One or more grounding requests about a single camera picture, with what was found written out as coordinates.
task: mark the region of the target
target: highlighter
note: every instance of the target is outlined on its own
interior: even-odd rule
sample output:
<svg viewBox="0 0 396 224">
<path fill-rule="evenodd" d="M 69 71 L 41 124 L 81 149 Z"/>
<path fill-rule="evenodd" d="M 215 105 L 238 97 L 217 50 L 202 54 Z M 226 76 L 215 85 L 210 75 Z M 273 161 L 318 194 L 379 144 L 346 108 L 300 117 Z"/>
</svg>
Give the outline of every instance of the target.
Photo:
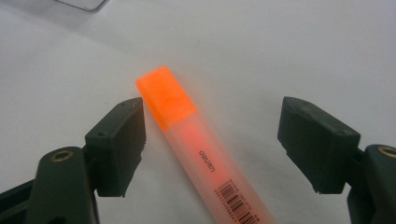
<svg viewBox="0 0 396 224">
<path fill-rule="evenodd" d="M 276 223 L 167 67 L 136 86 L 217 223 Z"/>
</svg>

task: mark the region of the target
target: barcode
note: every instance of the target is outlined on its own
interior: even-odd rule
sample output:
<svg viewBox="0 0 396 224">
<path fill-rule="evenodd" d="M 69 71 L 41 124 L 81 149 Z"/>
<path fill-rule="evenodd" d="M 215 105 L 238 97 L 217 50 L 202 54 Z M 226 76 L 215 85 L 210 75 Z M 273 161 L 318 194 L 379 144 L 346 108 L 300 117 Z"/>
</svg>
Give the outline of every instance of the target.
<svg viewBox="0 0 396 224">
<path fill-rule="evenodd" d="M 227 181 L 223 186 L 219 188 L 219 192 L 233 211 L 236 219 L 242 224 L 256 224 L 257 221 L 253 215 L 249 212 L 249 208 L 244 204 L 239 194 L 233 188 L 230 181 Z"/>
</svg>

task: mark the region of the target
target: white table surface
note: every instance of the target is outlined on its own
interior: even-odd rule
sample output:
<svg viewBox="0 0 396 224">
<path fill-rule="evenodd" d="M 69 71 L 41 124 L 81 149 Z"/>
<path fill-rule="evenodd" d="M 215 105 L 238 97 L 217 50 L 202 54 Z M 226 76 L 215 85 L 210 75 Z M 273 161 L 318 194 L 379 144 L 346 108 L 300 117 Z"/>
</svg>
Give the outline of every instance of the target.
<svg viewBox="0 0 396 224">
<path fill-rule="evenodd" d="M 396 146 L 396 2 L 110 0 L 96 14 L 0 1 L 0 191 L 84 135 L 134 81 L 168 65 L 279 223 L 349 223 L 276 139 L 282 98 L 305 99 Z M 148 143 L 102 223 L 214 223 L 146 108 Z"/>
</svg>

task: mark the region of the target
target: orange highlighter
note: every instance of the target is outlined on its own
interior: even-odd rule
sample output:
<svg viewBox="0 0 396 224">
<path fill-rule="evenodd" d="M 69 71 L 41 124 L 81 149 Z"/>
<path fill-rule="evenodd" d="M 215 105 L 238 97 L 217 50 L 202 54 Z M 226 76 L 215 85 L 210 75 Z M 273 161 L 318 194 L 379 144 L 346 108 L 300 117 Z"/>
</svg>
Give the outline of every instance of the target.
<svg viewBox="0 0 396 224">
<path fill-rule="evenodd" d="M 218 223 L 276 223 L 167 67 L 136 86 Z"/>
</svg>

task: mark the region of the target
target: highlighter cap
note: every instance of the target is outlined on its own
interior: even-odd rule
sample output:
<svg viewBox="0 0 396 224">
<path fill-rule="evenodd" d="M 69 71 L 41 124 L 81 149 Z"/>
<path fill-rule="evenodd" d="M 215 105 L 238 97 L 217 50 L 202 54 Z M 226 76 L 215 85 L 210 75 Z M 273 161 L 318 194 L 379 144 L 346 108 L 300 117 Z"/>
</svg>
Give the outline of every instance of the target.
<svg viewBox="0 0 396 224">
<path fill-rule="evenodd" d="M 163 132 L 197 112 L 166 66 L 142 76 L 136 81 L 136 86 Z"/>
</svg>

